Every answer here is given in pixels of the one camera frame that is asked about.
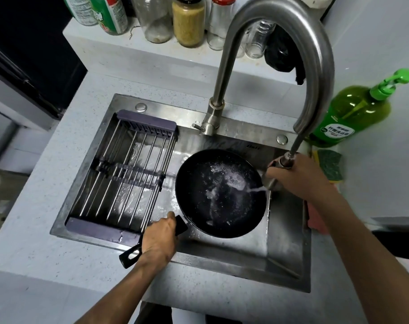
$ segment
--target jar with yellow contents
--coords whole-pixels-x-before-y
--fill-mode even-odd
[[[196,47],[205,34],[205,0],[173,0],[173,31],[179,44]]]

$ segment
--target green scouring pad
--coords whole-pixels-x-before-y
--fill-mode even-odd
[[[314,161],[320,165],[321,170],[331,183],[339,183],[343,177],[339,169],[342,155],[336,151],[319,149],[312,152]]]

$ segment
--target black pan handle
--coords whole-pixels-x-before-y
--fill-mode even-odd
[[[176,216],[175,219],[176,219],[175,236],[178,236],[179,234],[185,232],[188,229],[188,226],[185,224],[180,215]],[[134,265],[138,261],[138,258],[140,258],[140,256],[142,255],[142,239],[143,235],[140,236],[140,240],[135,246],[131,247],[130,249],[126,250],[125,252],[119,255],[119,260],[121,261],[122,266],[124,268],[129,268],[132,265]],[[138,254],[130,258],[130,256],[137,250]]]

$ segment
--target dish soap bottle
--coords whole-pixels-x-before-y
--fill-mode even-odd
[[[395,92],[398,83],[409,83],[409,69],[397,70],[373,88],[345,88],[332,99],[325,119],[306,140],[314,146],[328,148],[381,122],[391,112],[387,98]]]

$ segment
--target stainless steel faucet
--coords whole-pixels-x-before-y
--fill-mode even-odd
[[[206,116],[201,126],[193,126],[205,135],[214,135],[217,131],[225,104],[224,94],[242,37],[252,23],[262,19],[272,20],[288,32],[299,49],[305,67],[305,104],[293,126],[298,136],[291,150],[276,164],[277,167],[290,169],[305,136],[316,128],[327,110],[335,75],[332,48],[326,32],[320,21],[310,16],[308,7],[300,0],[249,0],[238,11],[227,32],[217,82]]]

